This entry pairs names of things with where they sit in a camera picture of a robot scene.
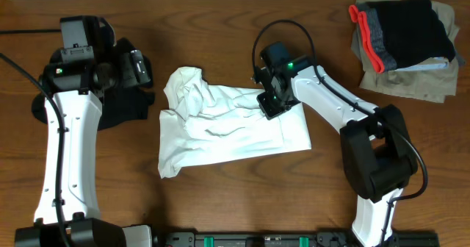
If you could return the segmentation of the white t-shirt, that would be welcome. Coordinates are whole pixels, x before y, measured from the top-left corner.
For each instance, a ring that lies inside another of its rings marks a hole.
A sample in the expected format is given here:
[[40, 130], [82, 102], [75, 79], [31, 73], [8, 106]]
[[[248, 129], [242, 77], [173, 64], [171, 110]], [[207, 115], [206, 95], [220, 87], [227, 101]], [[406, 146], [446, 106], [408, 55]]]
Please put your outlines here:
[[180, 67], [164, 88], [168, 109], [159, 114], [159, 175], [185, 167], [311, 149], [301, 105], [267, 119], [260, 89], [210, 85], [202, 70]]

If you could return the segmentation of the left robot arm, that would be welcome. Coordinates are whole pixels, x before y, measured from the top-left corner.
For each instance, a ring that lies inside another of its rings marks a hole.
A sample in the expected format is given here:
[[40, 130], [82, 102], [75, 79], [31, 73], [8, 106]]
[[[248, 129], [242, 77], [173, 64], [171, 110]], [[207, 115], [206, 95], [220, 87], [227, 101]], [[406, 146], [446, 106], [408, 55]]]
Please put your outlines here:
[[151, 64], [104, 19], [62, 18], [63, 45], [34, 84], [35, 117], [48, 127], [46, 170], [33, 224], [17, 229], [17, 246], [151, 246], [148, 225], [101, 219], [95, 149], [102, 129], [145, 120], [155, 96]]

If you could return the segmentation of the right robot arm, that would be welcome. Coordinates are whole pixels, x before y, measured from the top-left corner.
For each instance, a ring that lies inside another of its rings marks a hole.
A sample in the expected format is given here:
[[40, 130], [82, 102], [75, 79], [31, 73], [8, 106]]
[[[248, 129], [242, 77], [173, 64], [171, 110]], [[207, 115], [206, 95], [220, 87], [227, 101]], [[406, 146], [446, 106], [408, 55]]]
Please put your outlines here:
[[264, 88], [257, 100], [266, 118], [306, 104], [339, 133], [344, 174], [358, 195], [352, 233], [362, 246], [385, 246], [397, 199], [418, 170], [402, 113], [354, 96], [310, 57], [293, 59], [281, 42], [260, 58], [264, 67], [253, 78]]

